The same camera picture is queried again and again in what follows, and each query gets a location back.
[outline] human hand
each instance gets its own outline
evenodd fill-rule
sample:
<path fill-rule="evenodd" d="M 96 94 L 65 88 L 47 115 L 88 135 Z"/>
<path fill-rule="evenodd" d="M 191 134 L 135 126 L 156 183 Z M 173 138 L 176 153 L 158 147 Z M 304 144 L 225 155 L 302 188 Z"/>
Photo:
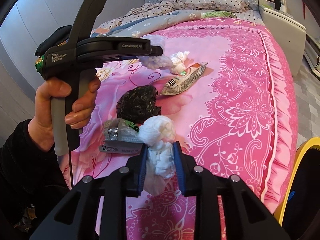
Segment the human hand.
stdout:
<path fill-rule="evenodd" d="M 95 77 L 88 87 L 85 95 L 72 105 L 72 112 L 65 117 L 66 124 L 73 129 L 86 126 L 90 120 L 91 113 L 95 108 L 97 90 L 100 87 L 99 78 Z M 35 116 L 28 125 L 28 132 L 37 147 L 47 152 L 54 143 L 51 120 L 51 97 L 66 97 L 71 93 L 71 87 L 57 79 L 48 79 L 36 91 Z"/>

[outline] yellow rim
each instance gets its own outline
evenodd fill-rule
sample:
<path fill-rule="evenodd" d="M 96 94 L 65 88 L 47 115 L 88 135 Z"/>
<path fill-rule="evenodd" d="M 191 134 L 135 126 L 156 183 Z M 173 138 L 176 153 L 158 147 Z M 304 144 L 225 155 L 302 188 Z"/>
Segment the yellow rim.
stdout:
<path fill-rule="evenodd" d="M 313 137 L 310 140 L 304 142 L 298 148 L 298 150 L 296 152 L 293 170 L 292 170 L 292 174 L 290 177 L 287 192 L 285 193 L 283 202 L 277 207 L 277 209 L 274 213 L 274 217 L 276 218 L 276 220 L 279 222 L 279 224 L 281 226 L 282 226 L 282 222 L 283 222 L 285 207 L 287 206 L 287 201 L 288 201 L 288 197 L 289 197 L 289 194 L 291 191 L 291 186 L 292 186 L 294 177 L 296 176 L 298 167 L 299 167 L 300 162 L 301 162 L 302 158 L 304 157 L 305 153 L 307 152 L 307 150 L 312 149 L 312 148 L 315 148 L 320 151 L 320 137 Z"/>

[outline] device handle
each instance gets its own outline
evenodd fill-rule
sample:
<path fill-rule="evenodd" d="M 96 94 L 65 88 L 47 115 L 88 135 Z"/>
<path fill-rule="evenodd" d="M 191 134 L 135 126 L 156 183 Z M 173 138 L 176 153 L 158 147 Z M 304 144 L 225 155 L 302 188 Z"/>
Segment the device handle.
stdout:
<path fill-rule="evenodd" d="M 82 129 L 72 129 L 65 123 L 64 118 L 72 112 L 73 103 L 88 91 L 89 82 L 95 78 L 96 73 L 96 69 L 86 69 L 81 72 L 64 72 L 57 76 L 72 88 L 69 96 L 51 99 L 54 150 L 57 156 L 65 155 L 80 146 L 79 135 Z"/>

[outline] metal screw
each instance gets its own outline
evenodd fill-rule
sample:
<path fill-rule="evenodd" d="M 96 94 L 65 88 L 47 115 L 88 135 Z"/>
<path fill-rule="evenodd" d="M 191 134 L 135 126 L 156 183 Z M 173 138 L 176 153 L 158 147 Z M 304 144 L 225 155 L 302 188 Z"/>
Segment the metal screw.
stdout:
<path fill-rule="evenodd" d="M 82 178 L 82 181 L 83 181 L 84 183 L 89 183 L 91 180 L 92 180 L 92 177 L 89 176 L 89 175 L 84 176 L 84 177 Z"/>
<path fill-rule="evenodd" d="M 230 179 L 233 181 L 233 182 L 238 182 L 240 181 L 240 177 L 236 174 L 233 174 L 230 176 Z"/>
<path fill-rule="evenodd" d="M 203 167 L 201 166 L 194 166 L 193 167 L 193 170 L 196 172 L 196 173 L 200 173 L 203 171 Z"/>
<path fill-rule="evenodd" d="M 123 167 L 121 167 L 121 168 L 119 169 L 119 171 L 120 171 L 120 173 L 125 174 L 125 173 L 128 173 L 130 170 L 129 170 L 128 167 L 123 166 Z"/>

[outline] checkered floor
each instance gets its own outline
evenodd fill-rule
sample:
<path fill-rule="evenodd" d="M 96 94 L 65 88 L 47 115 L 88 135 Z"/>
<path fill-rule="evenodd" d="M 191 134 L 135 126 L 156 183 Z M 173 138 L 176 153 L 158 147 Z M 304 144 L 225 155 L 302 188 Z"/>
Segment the checkered floor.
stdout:
<path fill-rule="evenodd" d="M 320 81 L 311 74 L 305 59 L 293 80 L 299 110 L 298 148 L 308 139 L 320 136 Z"/>

